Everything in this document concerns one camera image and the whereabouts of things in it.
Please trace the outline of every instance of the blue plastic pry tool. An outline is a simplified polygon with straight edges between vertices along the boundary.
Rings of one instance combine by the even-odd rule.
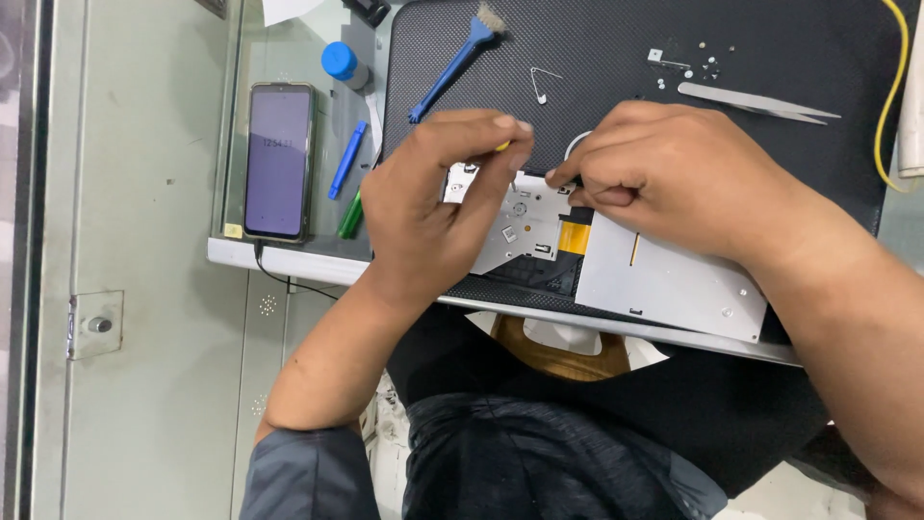
[[[366,121],[360,121],[353,130],[353,136],[349,138],[346,145],[344,157],[340,159],[340,166],[337,167],[337,173],[334,175],[334,182],[331,183],[331,190],[327,192],[328,199],[337,198],[340,188],[344,185],[349,169],[353,166],[353,159],[356,158],[356,152],[359,151],[359,143],[362,141],[362,133],[366,131]]]
[[[407,120],[411,124],[420,123],[420,120],[423,118],[423,114],[430,109],[430,105],[433,104],[433,100],[436,99],[436,95],[440,90],[449,82],[458,72],[459,67],[465,61],[469,54],[475,49],[475,46],[480,43],[485,43],[490,41],[494,37],[494,31],[488,29],[488,26],[481,22],[477,16],[471,17],[471,32],[468,34],[468,39],[465,41],[465,44],[462,45],[462,48],[459,49],[459,52],[456,53],[456,57],[453,58],[449,65],[446,67],[446,70],[443,71],[443,74],[440,75],[440,78],[433,84],[430,88],[430,91],[424,96],[423,101],[417,104],[417,106],[410,109],[410,112],[407,114]]]

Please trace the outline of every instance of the tweezers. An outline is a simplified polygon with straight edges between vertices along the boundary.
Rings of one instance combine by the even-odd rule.
[[[806,106],[793,105],[792,103],[787,103],[771,97],[727,91],[725,89],[717,89],[715,87],[707,87],[705,85],[697,85],[696,83],[690,82],[680,83],[680,86],[677,87],[677,91],[682,94],[725,103],[726,105],[731,105],[750,112],[756,112],[758,114],[794,119],[806,123],[815,123],[816,125],[827,125],[828,123],[819,121],[816,118],[809,118],[808,116],[840,118],[840,116],[836,114],[821,112],[820,110],[815,110],[814,108],[808,108]]]

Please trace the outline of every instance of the person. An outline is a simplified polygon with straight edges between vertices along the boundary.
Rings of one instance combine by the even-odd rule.
[[[924,280],[719,112],[623,102],[546,181],[579,174],[572,205],[741,264],[804,371],[686,349],[564,381],[433,304],[532,144],[509,115],[443,112],[362,182],[375,258],[275,381],[241,518],[378,517],[357,418],[386,365],[411,424],[408,519],[710,518],[829,418],[879,482],[870,517],[924,516]],[[464,202],[442,203],[473,160]]]

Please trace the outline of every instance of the blue spudger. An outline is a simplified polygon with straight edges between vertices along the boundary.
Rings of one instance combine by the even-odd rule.
[[[353,136],[349,138],[346,145],[344,157],[340,159],[340,166],[337,167],[337,174],[334,175],[334,182],[331,183],[331,190],[327,192],[328,199],[337,198],[340,188],[344,185],[349,169],[353,167],[353,159],[356,158],[356,152],[359,151],[359,143],[362,141],[362,133],[366,131],[366,121],[360,121],[353,130]]]

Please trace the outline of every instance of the blue bottle cap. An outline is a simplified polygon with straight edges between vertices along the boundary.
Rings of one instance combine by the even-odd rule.
[[[321,66],[335,80],[346,81],[352,78],[357,63],[356,53],[343,42],[330,43],[321,53]]]

